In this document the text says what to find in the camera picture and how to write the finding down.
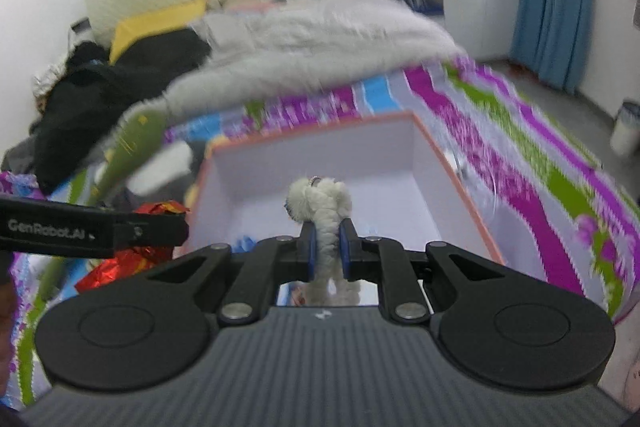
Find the person left hand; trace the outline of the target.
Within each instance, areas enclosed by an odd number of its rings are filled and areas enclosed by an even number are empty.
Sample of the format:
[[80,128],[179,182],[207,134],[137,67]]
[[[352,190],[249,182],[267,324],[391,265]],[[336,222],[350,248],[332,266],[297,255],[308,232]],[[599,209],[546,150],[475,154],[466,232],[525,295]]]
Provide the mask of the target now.
[[12,332],[16,307],[15,284],[14,280],[9,279],[0,287],[0,395],[2,397],[6,394],[13,359]]

